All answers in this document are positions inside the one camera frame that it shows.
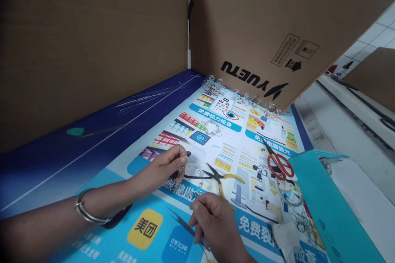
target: cardboard box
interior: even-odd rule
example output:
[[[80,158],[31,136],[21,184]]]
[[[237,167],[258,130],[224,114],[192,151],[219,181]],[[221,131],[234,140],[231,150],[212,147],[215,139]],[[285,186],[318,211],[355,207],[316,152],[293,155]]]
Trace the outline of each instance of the cardboard box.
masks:
[[[344,81],[395,112],[395,49],[379,47],[344,77]]]
[[[393,0],[193,0],[192,69],[288,107]]]
[[[188,0],[2,0],[0,152],[186,69]]]
[[[392,2],[194,1],[193,69],[282,108]],[[188,0],[2,0],[1,5],[0,152],[186,69]]]

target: bracelet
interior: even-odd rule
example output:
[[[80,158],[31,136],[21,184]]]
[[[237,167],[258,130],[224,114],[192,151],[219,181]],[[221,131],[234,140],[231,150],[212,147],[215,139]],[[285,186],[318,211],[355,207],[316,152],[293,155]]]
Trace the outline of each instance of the bracelet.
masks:
[[[94,217],[84,207],[84,202],[82,201],[82,197],[84,196],[84,194],[86,192],[88,192],[88,191],[90,191],[92,189],[94,189],[94,188],[89,188],[89,189],[85,189],[84,191],[82,191],[78,195],[74,207],[77,210],[77,212],[80,214],[80,216],[83,217],[86,221],[91,222],[91,223],[98,223],[98,224],[101,224],[101,225],[106,224],[112,218],[101,219],[101,218]]]

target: pliers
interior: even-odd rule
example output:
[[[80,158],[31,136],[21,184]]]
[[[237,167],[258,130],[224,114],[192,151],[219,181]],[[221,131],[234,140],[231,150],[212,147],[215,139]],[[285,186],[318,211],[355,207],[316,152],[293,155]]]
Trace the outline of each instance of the pliers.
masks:
[[[223,194],[222,183],[221,183],[221,180],[220,180],[220,179],[234,178],[234,179],[239,180],[239,181],[242,182],[243,184],[245,184],[244,180],[241,179],[239,176],[237,176],[237,175],[232,175],[232,174],[220,175],[220,174],[217,172],[217,170],[216,170],[215,168],[213,168],[213,167],[212,167],[211,165],[209,165],[208,163],[207,163],[207,165],[208,165],[209,168],[213,171],[213,173],[209,173],[209,172],[207,172],[207,171],[205,171],[205,170],[202,170],[202,171],[204,171],[204,172],[205,172],[207,175],[209,175],[212,179],[214,179],[214,180],[216,180],[216,181],[218,182],[219,194],[220,194],[220,196],[221,196],[223,199],[226,199],[226,198],[225,198],[225,195]]]

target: poster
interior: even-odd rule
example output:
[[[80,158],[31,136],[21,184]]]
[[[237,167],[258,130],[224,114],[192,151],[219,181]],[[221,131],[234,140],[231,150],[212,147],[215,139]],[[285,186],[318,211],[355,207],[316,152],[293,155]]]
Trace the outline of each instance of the poster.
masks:
[[[180,144],[191,152],[181,184],[168,179],[148,198],[134,203],[111,229],[99,227],[55,256],[53,262],[215,262],[203,244],[193,244],[189,228],[190,203],[199,184],[219,194],[215,180],[201,179],[207,164],[220,174],[243,181],[223,180],[240,235],[258,262],[283,262],[271,225],[295,223],[300,245],[296,262],[328,262],[323,244],[305,203],[291,207],[284,199],[301,200],[297,176],[278,181],[271,173],[262,137],[286,158],[303,151],[291,111],[272,116],[243,103],[234,93],[200,88],[133,143],[85,188],[128,179],[163,151]]]

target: red scissor handle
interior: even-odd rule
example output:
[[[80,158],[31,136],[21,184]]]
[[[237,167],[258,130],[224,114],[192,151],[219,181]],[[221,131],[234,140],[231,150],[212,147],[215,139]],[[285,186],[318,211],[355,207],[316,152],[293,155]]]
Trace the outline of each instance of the red scissor handle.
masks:
[[[270,158],[273,160],[274,164],[276,164],[276,165],[278,166],[278,168],[279,168],[280,171],[282,172],[282,175],[278,175],[278,174],[274,171],[274,169],[273,169],[272,166],[270,165]],[[292,177],[295,175],[295,172],[294,172],[294,170],[293,170],[292,165],[289,163],[289,161],[288,161],[284,156],[282,156],[282,155],[280,155],[280,154],[276,154],[276,153],[270,154],[270,155],[267,157],[267,164],[268,164],[268,166],[269,166],[270,171],[272,172],[272,174],[273,174],[275,177],[277,177],[279,180],[285,180],[285,179],[287,178],[287,176],[290,177],[290,178],[292,178]]]

